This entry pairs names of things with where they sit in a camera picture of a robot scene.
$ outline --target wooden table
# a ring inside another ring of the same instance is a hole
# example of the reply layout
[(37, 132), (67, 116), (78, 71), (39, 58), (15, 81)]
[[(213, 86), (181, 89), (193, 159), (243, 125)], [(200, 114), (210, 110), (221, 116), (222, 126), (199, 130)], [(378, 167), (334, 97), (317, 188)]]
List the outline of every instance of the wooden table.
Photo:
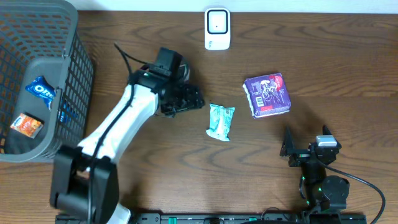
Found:
[[(150, 62), (161, 46), (178, 51), (206, 100), (201, 110), (143, 125), (119, 165), (122, 203), (165, 213), (300, 210), (300, 169), (279, 157), (284, 127), (306, 147), (327, 124), (343, 145), (332, 166), (376, 184), (387, 198), (380, 223), (398, 223), (398, 16), (232, 13), (231, 21), (231, 47), (207, 51), (203, 13), (80, 12), (80, 37), (97, 67), (87, 133), (126, 85), (115, 41)], [(243, 81), (275, 72), (291, 112), (255, 120)], [(230, 142), (205, 134), (208, 103), (236, 108)], [(50, 164), (0, 164), (0, 223), (53, 223), (51, 174)], [(346, 211), (370, 222), (380, 196), (349, 181)]]

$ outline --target purple box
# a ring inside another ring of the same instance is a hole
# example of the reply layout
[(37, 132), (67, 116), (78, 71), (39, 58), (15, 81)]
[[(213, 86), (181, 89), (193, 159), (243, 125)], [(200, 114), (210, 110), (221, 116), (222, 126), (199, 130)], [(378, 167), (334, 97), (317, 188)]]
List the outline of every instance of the purple box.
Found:
[(254, 119), (289, 112), (291, 102), (281, 73), (248, 78), (243, 89)]

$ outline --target white wall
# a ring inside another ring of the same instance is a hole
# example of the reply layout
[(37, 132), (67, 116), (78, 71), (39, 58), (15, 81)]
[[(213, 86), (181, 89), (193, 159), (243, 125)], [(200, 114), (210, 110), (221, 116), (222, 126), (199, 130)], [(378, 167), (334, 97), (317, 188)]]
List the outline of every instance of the white wall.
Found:
[(224, 6), (232, 12), (337, 12), (398, 14), (398, 0), (67, 0), (78, 10), (201, 12)]

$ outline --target basket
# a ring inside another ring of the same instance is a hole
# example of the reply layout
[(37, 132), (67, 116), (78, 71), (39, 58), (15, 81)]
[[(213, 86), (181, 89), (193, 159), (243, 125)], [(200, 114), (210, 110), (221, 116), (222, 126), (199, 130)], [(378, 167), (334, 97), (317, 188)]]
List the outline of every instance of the basket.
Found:
[[(51, 162), (82, 139), (94, 71), (77, 22), (63, 0), (0, 0), (0, 161)], [(51, 111), (25, 90), (38, 76), (56, 89)], [(34, 139), (10, 129), (20, 113), (43, 122)]]

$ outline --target orange snack package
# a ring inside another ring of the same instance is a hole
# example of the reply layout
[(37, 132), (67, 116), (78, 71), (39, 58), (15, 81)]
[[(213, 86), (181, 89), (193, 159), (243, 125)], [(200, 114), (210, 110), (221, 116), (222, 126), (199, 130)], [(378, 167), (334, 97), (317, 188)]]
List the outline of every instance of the orange snack package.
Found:
[(25, 134), (30, 138), (35, 138), (37, 133), (39, 133), (39, 131), (43, 128), (43, 124), (40, 121), (21, 113), (12, 123), (10, 128)]

